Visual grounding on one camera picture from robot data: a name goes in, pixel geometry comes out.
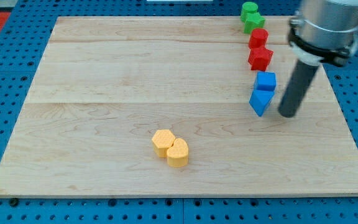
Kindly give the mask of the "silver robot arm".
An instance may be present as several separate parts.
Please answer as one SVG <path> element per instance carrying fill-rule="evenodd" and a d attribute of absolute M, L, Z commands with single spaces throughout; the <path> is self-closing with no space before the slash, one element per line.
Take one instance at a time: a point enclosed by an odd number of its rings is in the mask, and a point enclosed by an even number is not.
<path fill-rule="evenodd" d="M 303 0 L 289 26 L 301 62 L 343 67 L 358 49 L 358 0 Z"/>

